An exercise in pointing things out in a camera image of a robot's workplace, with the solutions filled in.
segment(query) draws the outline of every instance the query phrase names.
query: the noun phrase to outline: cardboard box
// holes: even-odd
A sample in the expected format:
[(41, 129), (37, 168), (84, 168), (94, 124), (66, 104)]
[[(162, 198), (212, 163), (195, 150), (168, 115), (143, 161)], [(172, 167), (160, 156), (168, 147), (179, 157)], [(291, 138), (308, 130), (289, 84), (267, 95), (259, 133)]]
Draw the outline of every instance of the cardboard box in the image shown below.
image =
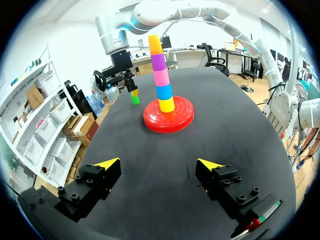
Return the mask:
[(37, 109), (45, 100), (34, 84), (26, 91), (26, 96), (29, 105), (33, 110)]
[(66, 178), (66, 180), (65, 180), (65, 184), (64, 184), (64, 185), (66, 186), (66, 185), (72, 183), (73, 181), (74, 181), (74, 179), (73, 179), (72, 177), (69, 177), (69, 176), (68, 176), (68, 177)]
[(83, 115), (83, 117), (76, 123), (72, 132), (76, 137), (86, 136), (91, 125), (95, 122), (92, 112)]
[(77, 141), (76, 135), (73, 133), (74, 128), (77, 126), (77, 123), (81, 120), (82, 116), (71, 116), (62, 128), (62, 132), (72, 141)]
[(76, 168), (80, 162), (81, 162), (81, 157), (76, 156), (73, 160), (72, 166), (74, 166)]
[(82, 145), (79, 147), (79, 150), (78, 150), (78, 152), (76, 153), (75, 156), (80, 157), (81, 159), (84, 159), (85, 154), (86, 154), (86, 152), (87, 152), (87, 149), (88, 149), (88, 148), (87, 148), (85, 145), (82, 144)]
[(68, 173), (68, 177), (70, 177), (70, 178), (75, 178), (76, 171), (77, 171), (77, 168), (74, 167), (74, 166), (71, 166), (71, 167), (70, 167), (70, 171), (69, 171), (69, 173)]
[(88, 129), (88, 131), (86, 132), (85, 136), (77, 136), (77, 138), (84, 146), (88, 147), (98, 127), (99, 127), (98, 123), (94, 121), (90, 126), (90, 128)]
[(91, 141), (86, 136), (78, 136), (77, 138), (85, 147), (89, 147)]

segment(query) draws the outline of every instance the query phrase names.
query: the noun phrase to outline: desk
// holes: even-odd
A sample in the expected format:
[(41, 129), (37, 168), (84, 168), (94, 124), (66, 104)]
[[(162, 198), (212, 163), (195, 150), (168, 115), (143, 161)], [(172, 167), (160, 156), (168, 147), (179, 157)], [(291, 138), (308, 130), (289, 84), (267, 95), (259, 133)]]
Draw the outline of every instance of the desk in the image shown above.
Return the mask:
[(243, 66), (241, 65), (241, 72), (243, 73), (243, 71), (246, 69), (246, 58), (250, 58), (252, 59), (253, 57), (251, 57), (249, 54), (244, 54), (244, 53), (239, 53), (239, 52), (232, 52), (232, 51), (226, 51), (223, 49), (219, 49), (216, 52), (216, 56), (217, 58), (219, 58), (219, 53), (221, 54), (225, 54), (225, 66), (228, 68), (228, 55), (235, 55), (235, 56), (240, 56), (240, 57), (244, 57), (244, 64)]
[[(211, 53), (212, 53), (213, 56), (214, 56), (214, 51), (215, 51), (215, 49), (211, 49)], [(183, 54), (183, 55), (184, 54), (198, 54), (198, 53), (205, 54), (206, 50), (204, 50), (204, 49), (192, 50), (192, 49), (174, 48), (173, 50), (170, 51), (170, 53), (171, 53), (170, 54), (171, 58), (167, 59), (167, 61), (176, 61), (176, 62), (178, 62), (178, 65), (175, 67), (176, 69), (178, 69), (178, 68), (190, 68), (190, 67), (194, 68), (194, 67), (198, 67), (199, 66), (199, 63), (202, 60), (201, 58), (200, 58), (200, 60), (199, 60), (199, 58), (197, 58), (195, 60), (193, 57), (188, 57), (186, 59), (188, 64), (184, 64), (183, 57), (179, 61), (177, 55), (180, 55), (180, 54)], [(206, 56), (204, 56), (202, 58), (203, 58), (202, 64), (204, 66), (207, 63), (207, 60), (205, 60)], [(135, 67), (151, 63), (151, 56), (150, 55), (141, 56), (141, 57), (138, 57), (138, 58), (135, 58), (135, 59), (131, 60), (131, 62), (132, 62), (132, 65), (133, 65), (131, 71), (134, 71)]]
[(267, 228), (277, 233), (295, 213), (296, 187), (286, 151), (268, 119), (214, 67), (168, 73), (173, 93), (194, 106), (192, 123), (169, 134), (149, 130), (143, 111), (157, 98), (155, 81), (152, 73), (136, 77), (140, 104), (133, 105), (127, 91), (120, 94), (82, 163), (119, 157), (122, 175), (107, 199), (98, 201), (79, 224), (122, 240), (229, 239), (238, 223), (199, 186), (196, 160), (203, 158), (232, 164), (243, 181), (260, 188), (261, 199), (274, 193), (284, 202), (251, 234), (257, 238)]

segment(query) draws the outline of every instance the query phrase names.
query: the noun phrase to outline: black bracket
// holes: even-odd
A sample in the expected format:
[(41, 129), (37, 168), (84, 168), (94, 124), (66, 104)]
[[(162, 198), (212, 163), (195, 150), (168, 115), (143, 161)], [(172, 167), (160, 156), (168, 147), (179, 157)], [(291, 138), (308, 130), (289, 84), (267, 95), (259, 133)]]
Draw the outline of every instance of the black bracket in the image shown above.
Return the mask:
[(195, 176), (210, 199), (218, 200), (228, 216), (239, 222), (231, 235), (232, 238), (242, 233), (253, 219), (267, 213), (278, 201), (273, 194), (259, 199), (259, 186), (242, 176), (240, 171), (230, 164), (217, 164), (198, 158)]

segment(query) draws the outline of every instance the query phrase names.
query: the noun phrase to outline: computer monitor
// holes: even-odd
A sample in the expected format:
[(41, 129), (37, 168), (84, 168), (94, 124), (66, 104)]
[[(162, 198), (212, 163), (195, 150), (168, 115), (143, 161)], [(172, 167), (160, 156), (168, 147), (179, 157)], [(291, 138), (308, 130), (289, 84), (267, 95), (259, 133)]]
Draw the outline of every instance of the computer monitor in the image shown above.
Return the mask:
[(162, 46), (162, 49), (171, 48), (171, 42), (170, 42), (170, 37), (169, 36), (165, 36), (165, 37), (162, 38), (161, 46)]
[(234, 43), (225, 42), (224, 43), (225, 50), (227, 51), (236, 51), (236, 45)]

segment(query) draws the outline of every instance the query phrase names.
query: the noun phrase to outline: water bottle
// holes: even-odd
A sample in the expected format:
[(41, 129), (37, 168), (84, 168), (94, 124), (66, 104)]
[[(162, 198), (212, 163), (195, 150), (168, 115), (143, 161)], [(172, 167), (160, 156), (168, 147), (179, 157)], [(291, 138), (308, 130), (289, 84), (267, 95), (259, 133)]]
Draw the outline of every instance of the water bottle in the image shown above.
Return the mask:
[(105, 106), (105, 103), (102, 100), (101, 92), (97, 92), (96, 95), (97, 95), (98, 102), (100, 103), (100, 108), (103, 108)]
[(108, 89), (105, 91), (106, 97), (109, 100), (111, 104), (113, 104), (117, 98), (119, 97), (119, 89), (115, 86), (111, 87), (110, 84), (108, 84)]
[(92, 92), (98, 106), (102, 109), (105, 106), (105, 103), (102, 100), (100, 92), (94, 92), (93, 90), (91, 92)]
[(94, 94), (92, 94), (90, 97), (87, 96), (86, 99), (88, 100), (95, 115), (99, 116), (101, 114), (101, 108), (98, 105), (96, 96)]

